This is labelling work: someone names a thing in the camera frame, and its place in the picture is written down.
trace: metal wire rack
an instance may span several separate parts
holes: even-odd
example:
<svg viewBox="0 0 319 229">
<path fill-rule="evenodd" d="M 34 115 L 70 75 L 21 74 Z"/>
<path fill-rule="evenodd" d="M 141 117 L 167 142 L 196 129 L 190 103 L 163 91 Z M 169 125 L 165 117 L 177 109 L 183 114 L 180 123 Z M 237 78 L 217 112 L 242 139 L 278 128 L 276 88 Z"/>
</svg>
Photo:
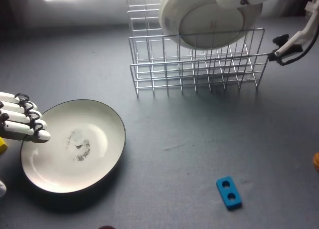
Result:
<svg viewBox="0 0 319 229">
<path fill-rule="evenodd" d="M 179 87 L 182 93 L 186 87 L 196 92 L 201 86 L 226 90 L 229 84 L 240 89 L 244 82 L 253 82 L 258 88 L 268 62 L 267 54 L 259 53 L 264 29 L 245 30 L 243 38 L 219 49 L 190 50 L 181 46 L 181 38 L 192 36 L 197 41 L 207 34 L 163 35 L 158 16 L 160 2 L 127 0 L 132 33 L 130 70 L 137 96 L 142 89 L 151 89 L 155 95 L 155 90 L 164 88 L 168 93 L 171 87 Z M 212 45 L 214 38 L 225 33 L 235 32 L 210 33 Z"/>
</svg>

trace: blue object with two holes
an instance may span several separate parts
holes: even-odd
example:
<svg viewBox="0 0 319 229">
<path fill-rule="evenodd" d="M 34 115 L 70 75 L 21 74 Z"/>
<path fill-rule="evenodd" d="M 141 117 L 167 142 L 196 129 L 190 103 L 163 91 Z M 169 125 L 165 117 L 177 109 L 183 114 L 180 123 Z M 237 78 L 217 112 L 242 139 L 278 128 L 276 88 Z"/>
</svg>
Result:
<svg viewBox="0 0 319 229">
<path fill-rule="evenodd" d="M 231 177 L 218 179 L 216 185 L 228 210 L 234 210 L 242 206 L 241 197 Z"/>
</svg>

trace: gray table surface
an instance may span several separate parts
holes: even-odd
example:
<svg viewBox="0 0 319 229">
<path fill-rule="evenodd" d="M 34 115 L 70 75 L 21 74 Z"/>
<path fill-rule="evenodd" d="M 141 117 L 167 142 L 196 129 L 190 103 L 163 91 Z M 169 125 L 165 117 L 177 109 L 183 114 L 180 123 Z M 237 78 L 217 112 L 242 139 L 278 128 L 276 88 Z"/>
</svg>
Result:
<svg viewBox="0 0 319 229">
<path fill-rule="evenodd" d="M 293 35 L 305 21 L 269 19 L 258 26 L 266 29 L 266 53 L 274 37 Z M 200 89 L 155 98 L 145 91 L 137 99 L 129 35 L 126 26 L 89 27 L 1 41 L 0 91 L 26 93 L 43 112 L 73 99 L 106 103 L 123 119 L 127 144 L 99 196 L 72 208 L 64 199 L 52 206 L 37 197 L 20 167 L 20 143 L 9 141 L 0 156 L 8 188 L 0 228 L 318 228 L 319 173 L 312 158 L 319 152 L 319 43 L 295 64 L 269 63 L 258 92 L 247 84 L 224 96 Z M 227 175 L 243 200 L 233 212 L 215 185 Z"/>
</svg>

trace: dish rack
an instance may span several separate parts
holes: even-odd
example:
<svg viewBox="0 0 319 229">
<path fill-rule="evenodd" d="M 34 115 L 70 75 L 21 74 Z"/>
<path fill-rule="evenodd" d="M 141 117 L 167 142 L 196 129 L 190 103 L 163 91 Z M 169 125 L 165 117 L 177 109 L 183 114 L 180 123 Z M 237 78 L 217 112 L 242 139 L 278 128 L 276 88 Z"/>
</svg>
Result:
<svg viewBox="0 0 319 229">
<path fill-rule="evenodd" d="M 235 43 L 218 49 L 187 49 L 180 45 L 183 37 L 203 37 L 210 40 L 225 33 L 188 34 L 165 36 L 159 23 L 161 0 L 126 0 L 129 8 L 129 38 L 133 64 L 130 65 L 136 95 L 139 91 L 186 87 L 196 92 L 201 86 L 213 90 L 235 84 L 253 82 L 258 88 L 268 62 L 268 54 L 259 53 L 265 30 L 254 28 Z"/>
</svg>

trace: plate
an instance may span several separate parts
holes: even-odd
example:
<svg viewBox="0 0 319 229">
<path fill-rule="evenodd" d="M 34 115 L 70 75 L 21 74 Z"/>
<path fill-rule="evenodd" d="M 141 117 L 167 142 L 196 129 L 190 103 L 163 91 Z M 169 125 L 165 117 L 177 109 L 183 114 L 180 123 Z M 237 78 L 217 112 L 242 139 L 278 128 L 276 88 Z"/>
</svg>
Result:
<svg viewBox="0 0 319 229">
<path fill-rule="evenodd" d="M 223 9 L 216 0 L 162 0 L 159 23 L 163 34 L 171 35 L 177 44 L 205 50 L 221 48 L 244 37 L 261 11 L 262 4 Z M 181 35 L 180 40 L 173 35 Z"/>
<path fill-rule="evenodd" d="M 104 178 L 126 141 L 120 116 L 93 100 L 59 104 L 43 114 L 51 140 L 24 142 L 22 168 L 37 187 L 52 193 L 83 190 Z"/>
</svg>

